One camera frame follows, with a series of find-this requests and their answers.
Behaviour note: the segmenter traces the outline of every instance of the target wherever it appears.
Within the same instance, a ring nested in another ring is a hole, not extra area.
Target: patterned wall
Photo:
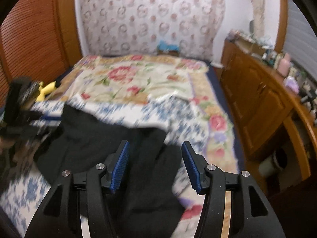
[[[225,0],[80,0],[80,7],[92,54],[154,53],[164,40],[211,60]]]

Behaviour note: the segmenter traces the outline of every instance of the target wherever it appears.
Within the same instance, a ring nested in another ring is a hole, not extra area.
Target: wooden door frame
[[[280,22],[276,38],[276,44],[274,50],[278,53],[282,52],[285,42],[286,30],[288,20],[288,1],[280,0]]]
[[[82,58],[75,14],[75,0],[55,0],[56,26],[61,40],[61,50],[68,66]]]
[[[61,51],[61,57],[62,57],[62,60],[64,63],[65,70],[67,70],[69,68],[69,62],[67,60],[65,47],[64,47],[64,43],[63,43],[63,39],[62,39],[62,34],[61,34],[61,26],[59,23],[57,0],[53,0],[53,17],[54,17],[54,21],[55,21],[58,46],[59,46],[60,51]]]

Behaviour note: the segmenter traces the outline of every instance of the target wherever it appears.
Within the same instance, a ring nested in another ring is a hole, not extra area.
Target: blue and white blanket
[[[165,140],[167,144],[181,145],[188,140],[194,150],[202,154],[207,145],[209,136],[207,123],[197,118],[197,109],[192,103],[175,96],[165,96],[150,100],[146,105],[136,105],[85,102],[80,96],[75,95],[67,101],[67,104],[94,115],[102,122],[120,124],[128,128],[163,129],[167,132]],[[63,106],[64,102],[45,101],[35,103],[32,109],[41,111],[47,116],[61,116]],[[33,124],[58,125],[59,122],[39,120]],[[2,178],[6,188],[0,196],[0,206],[22,237],[50,189],[50,185],[33,162],[33,155],[38,146],[39,143],[21,146],[15,155],[17,166],[10,168]],[[188,184],[188,175],[182,162],[172,188],[174,194],[181,198]],[[87,220],[84,218],[82,218],[82,233],[83,237],[90,237]]]

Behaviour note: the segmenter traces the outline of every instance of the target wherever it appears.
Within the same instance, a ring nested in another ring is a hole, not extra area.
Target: yellow stuffed toy
[[[36,102],[44,101],[45,100],[45,96],[47,94],[50,94],[54,90],[56,90],[55,84],[56,84],[56,82],[51,82],[47,86],[43,87],[44,83],[40,82],[40,87],[39,87],[40,95],[37,97]]]

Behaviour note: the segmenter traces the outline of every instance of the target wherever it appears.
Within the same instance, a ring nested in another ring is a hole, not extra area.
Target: louvered wardrobe door
[[[1,25],[4,56],[12,77],[49,83],[68,65],[55,0],[19,0]]]
[[[7,78],[4,75],[2,64],[0,62],[0,107],[2,107],[5,103],[8,89],[9,89],[9,84],[8,84]]]

